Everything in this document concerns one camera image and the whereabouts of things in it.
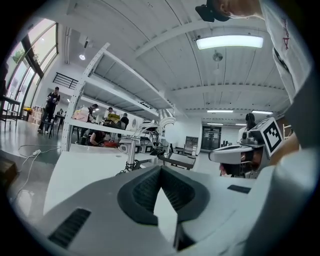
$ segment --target white shirt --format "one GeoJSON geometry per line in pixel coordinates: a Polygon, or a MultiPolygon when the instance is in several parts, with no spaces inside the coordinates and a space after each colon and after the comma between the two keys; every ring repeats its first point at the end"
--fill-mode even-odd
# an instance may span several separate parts
{"type": "Polygon", "coordinates": [[[244,134],[244,132],[246,132],[246,131],[247,131],[247,127],[246,127],[246,126],[243,127],[243,128],[241,128],[241,129],[239,130],[239,132],[238,132],[238,139],[236,140],[237,143],[240,142],[240,140],[242,139],[242,134],[244,134]]]}
{"type": "Polygon", "coordinates": [[[273,52],[282,82],[292,103],[314,65],[308,47],[292,21],[272,0],[260,0],[266,28],[274,48],[285,62],[289,72],[273,52]]]}

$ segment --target black visor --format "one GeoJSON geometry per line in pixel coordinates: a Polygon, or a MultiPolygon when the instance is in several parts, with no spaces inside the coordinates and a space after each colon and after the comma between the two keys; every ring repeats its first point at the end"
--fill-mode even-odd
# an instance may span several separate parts
{"type": "Polygon", "coordinates": [[[206,5],[197,6],[195,10],[205,22],[215,22],[215,20],[226,22],[230,19],[229,17],[222,15],[219,10],[215,9],[213,0],[207,0],[206,5]]]}

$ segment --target white table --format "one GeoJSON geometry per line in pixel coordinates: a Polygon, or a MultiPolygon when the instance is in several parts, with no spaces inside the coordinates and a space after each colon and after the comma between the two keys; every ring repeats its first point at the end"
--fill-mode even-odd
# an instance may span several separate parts
{"type": "MultiPolygon", "coordinates": [[[[63,151],[59,157],[46,192],[43,214],[85,186],[115,176],[126,167],[128,155],[116,148],[72,145],[73,151],[63,151]]],[[[138,161],[157,156],[138,153],[138,161]]]]}

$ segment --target railing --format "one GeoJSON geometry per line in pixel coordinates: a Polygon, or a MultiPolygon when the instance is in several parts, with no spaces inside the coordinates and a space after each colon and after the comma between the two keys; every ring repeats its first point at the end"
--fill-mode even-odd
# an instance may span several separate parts
{"type": "Polygon", "coordinates": [[[64,86],[64,87],[67,87],[69,89],[72,89],[72,90],[75,90],[76,87],[77,87],[77,83],[78,83],[78,80],[75,80],[69,76],[66,76],[64,74],[61,74],[61,73],[56,73],[54,79],[53,79],[53,82],[58,84],[58,85],[61,85],[61,86],[64,86]]]}

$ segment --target black vent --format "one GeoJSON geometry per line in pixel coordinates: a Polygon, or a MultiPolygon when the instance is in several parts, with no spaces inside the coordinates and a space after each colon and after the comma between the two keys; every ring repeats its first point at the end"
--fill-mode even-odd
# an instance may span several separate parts
{"type": "Polygon", "coordinates": [[[48,239],[67,248],[73,241],[79,230],[85,224],[91,212],[85,209],[76,209],[64,222],[48,237],[48,239]]]}

